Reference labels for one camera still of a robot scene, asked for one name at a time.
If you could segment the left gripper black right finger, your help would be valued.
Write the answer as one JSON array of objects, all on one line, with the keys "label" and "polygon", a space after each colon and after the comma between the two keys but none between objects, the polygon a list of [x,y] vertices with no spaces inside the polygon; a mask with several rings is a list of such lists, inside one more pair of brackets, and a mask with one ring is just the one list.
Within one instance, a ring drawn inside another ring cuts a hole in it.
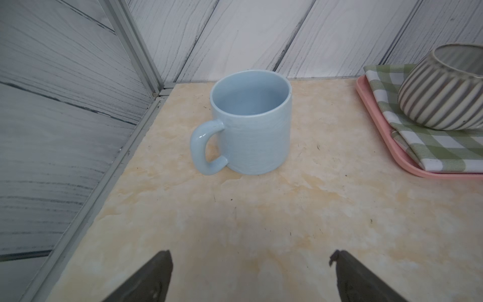
[{"label": "left gripper black right finger", "polygon": [[341,301],[407,301],[348,251],[334,251],[329,265],[334,262]]}]

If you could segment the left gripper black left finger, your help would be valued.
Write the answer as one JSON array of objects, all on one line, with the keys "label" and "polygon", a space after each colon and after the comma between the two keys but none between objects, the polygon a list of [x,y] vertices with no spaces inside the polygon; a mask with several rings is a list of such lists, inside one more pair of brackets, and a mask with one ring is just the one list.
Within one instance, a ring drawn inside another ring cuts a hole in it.
[{"label": "left gripper black left finger", "polygon": [[104,301],[165,301],[173,266],[169,250],[158,252]]}]

